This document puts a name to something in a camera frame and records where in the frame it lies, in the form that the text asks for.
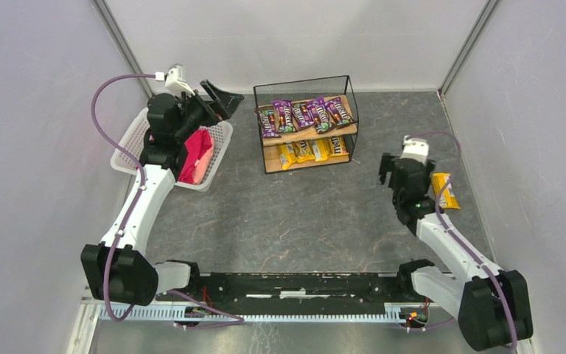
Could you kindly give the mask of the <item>yellow candy bag backside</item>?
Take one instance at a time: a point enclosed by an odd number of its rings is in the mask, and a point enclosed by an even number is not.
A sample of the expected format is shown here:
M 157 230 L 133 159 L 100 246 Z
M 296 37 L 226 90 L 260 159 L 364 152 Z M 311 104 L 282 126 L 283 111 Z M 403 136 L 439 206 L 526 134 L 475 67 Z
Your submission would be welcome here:
M 343 157 L 349 155 L 349 152 L 346 148 L 345 140 L 342 136 L 330 137 L 329 143 L 330 143 L 332 157 Z

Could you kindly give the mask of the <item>yellow M&M candy bag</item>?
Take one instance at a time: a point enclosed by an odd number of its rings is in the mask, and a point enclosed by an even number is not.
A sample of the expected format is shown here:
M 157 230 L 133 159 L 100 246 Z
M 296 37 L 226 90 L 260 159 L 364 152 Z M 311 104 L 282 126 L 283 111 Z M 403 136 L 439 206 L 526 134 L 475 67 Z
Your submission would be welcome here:
M 327 138 L 311 140 L 310 145 L 316 163 L 329 160 L 331 157 L 331 151 Z

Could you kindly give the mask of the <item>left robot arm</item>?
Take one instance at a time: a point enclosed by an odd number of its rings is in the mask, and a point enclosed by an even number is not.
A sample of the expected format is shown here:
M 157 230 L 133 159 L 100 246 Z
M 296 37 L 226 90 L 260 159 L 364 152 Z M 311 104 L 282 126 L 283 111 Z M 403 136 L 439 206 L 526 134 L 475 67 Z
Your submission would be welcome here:
M 152 96 L 136 116 L 132 128 L 142 147 L 129 150 L 112 142 L 117 156 L 133 163 L 136 178 L 116 220 L 98 244 L 87 244 L 81 263 L 94 299 L 106 304 L 149 305 L 168 290 L 186 288 L 197 279 L 198 267 L 170 260 L 153 265 L 145 257 L 150 231 L 165 198 L 178 182 L 189 157 L 186 142 L 198 131 L 224 123 L 245 99 L 224 91 L 209 80 L 201 87 L 208 94 L 167 84 L 167 91 Z

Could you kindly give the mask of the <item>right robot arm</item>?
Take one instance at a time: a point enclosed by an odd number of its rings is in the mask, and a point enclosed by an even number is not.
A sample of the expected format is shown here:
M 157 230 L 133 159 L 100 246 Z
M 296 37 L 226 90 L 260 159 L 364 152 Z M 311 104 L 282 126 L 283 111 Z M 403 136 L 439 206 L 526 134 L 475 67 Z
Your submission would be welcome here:
M 525 277 L 490 261 L 453 226 L 428 194 L 433 168 L 432 161 L 381 157 L 380 183 L 393 192 L 398 220 L 450 270 L 445 274 L 429 260 L 410 261 L 399 267 L 400 283 L 451 315 L 473 350 L 530 339 L 534 326 Z

